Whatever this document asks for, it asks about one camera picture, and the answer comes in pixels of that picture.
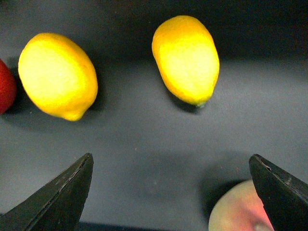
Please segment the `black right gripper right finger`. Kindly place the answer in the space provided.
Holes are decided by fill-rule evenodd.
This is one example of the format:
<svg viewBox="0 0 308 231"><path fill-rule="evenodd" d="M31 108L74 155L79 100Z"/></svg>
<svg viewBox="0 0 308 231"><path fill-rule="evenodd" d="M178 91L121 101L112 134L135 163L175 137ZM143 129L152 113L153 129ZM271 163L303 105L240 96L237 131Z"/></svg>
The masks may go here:
<svg viewBox="0 0 308 231"><path fill-rule="evenodd" d="M306 231L308 185L258 154L250 157L249 168L273 229Z"/></svg>

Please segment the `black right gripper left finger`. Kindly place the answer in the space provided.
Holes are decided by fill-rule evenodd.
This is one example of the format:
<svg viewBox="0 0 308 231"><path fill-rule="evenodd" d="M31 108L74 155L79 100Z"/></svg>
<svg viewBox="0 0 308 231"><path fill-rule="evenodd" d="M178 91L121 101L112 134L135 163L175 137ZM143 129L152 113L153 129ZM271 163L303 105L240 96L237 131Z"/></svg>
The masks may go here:
<svg viewBox="0 0 308 231"><path fill-rule="evenodd" d="M0 217L2 231L73 231L88 197L93 156L85 154Z"/></svg>

